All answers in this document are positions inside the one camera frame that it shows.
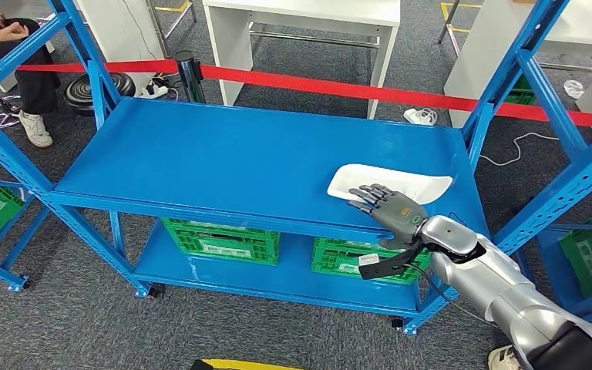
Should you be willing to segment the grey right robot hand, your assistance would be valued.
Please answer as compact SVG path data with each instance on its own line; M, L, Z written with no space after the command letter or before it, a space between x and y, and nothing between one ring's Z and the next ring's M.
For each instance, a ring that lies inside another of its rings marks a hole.
M425 209L405 194L374 183L351 188L348 192L362 201L349 200L352 207L371 216L392 236L382 237L378 244L387 250L420 248L416 236L421 224L428 218Z

